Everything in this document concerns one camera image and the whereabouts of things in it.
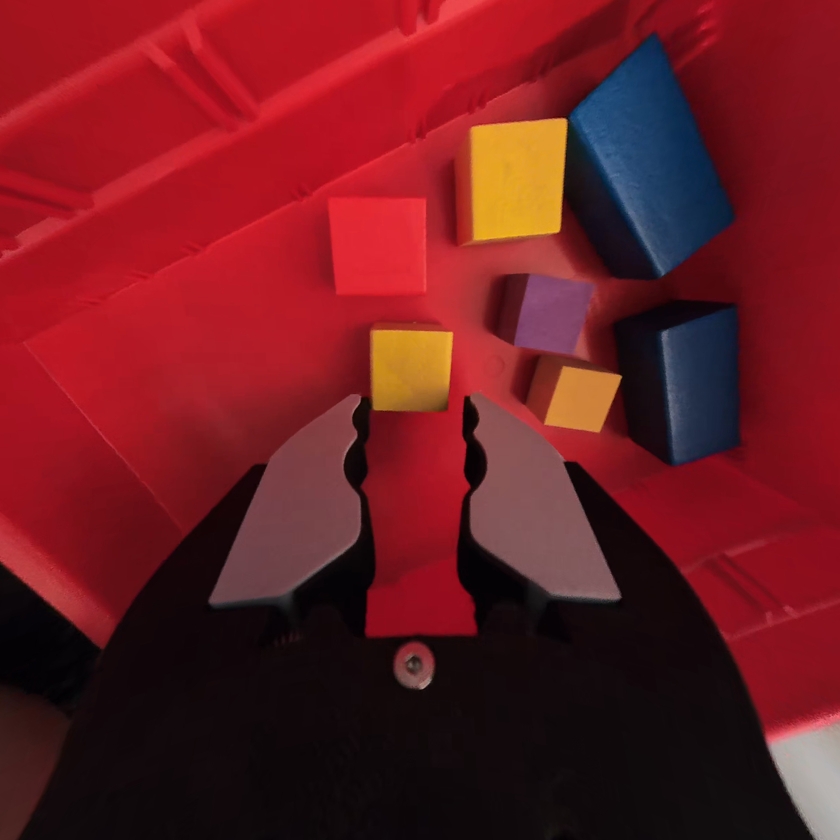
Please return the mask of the red plastic bin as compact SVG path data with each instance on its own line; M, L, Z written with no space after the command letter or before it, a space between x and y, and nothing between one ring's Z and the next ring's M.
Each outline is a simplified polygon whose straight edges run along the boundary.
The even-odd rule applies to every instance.
M651 34L736 219L617 279L566 208L458 247L474 124L563 117ZM427 293L342 297L331 197L427 200ZM253 464L368 393L375 322L454 333L446 414L379 415L371 629L461 632L455 533L480 391L523 405L507 273L595 285L576 351L669 299L733 302L741 445L670 467L537 424L683 569L772 739L838 720L838 2L2 2L2 561L104 645Z

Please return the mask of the purple wooden cube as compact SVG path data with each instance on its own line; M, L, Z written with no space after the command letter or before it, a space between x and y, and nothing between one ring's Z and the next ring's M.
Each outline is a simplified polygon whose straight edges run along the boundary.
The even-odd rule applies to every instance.
M494 333L516 348L572 355L594 291L595 285L585 280L507 275Z

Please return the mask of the red wooden cube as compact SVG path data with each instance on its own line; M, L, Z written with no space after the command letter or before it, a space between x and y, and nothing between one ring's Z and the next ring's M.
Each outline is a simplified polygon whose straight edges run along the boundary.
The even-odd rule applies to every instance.
M342 297L427 293L427 200L344 196L327 203L334 289Z

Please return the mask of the blue rectangular wooden block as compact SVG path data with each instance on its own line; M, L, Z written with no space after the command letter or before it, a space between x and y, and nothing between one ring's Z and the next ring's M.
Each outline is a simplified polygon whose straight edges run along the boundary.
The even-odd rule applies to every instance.
M568 123L565 198L612 277L664 277L733 223L732 203L657 35Z
M669 466L740 446L739 312L669 301L614 323L630 438Z

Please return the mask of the yellow wooden cube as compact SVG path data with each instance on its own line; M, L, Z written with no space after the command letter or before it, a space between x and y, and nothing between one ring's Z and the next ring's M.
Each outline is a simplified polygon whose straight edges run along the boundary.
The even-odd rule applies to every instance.
M372 409L378 413L447 411L453 348L454 333L438 324L371 325Z
M591 362L553 354L538 357L526 406L545 426L599 434L622 376Z
M458 245L561 231L567 119L479 124L455 156Z

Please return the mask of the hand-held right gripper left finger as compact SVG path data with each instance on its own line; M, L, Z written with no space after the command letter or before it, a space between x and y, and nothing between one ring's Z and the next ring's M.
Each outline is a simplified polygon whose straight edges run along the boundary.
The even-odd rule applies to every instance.
M289 627L330 606L365 630L371 514L363 484L371 401L351 394L269 458L208 598L216 610L271 606Z

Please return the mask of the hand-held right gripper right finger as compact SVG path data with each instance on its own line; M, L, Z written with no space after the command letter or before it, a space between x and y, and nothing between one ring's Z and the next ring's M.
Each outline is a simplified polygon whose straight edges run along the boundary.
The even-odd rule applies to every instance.
M510 622L527 634L563 635L558 604L618 604L622 593L557 449L479 392L465 398L463 437L469 487L458 581L478 633Z

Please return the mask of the person's right forearm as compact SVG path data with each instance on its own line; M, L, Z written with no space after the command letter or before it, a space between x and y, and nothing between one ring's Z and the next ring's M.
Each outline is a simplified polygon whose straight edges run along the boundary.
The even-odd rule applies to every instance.
M1 838L23 832L52 774L70 726L41 696L1 687Z

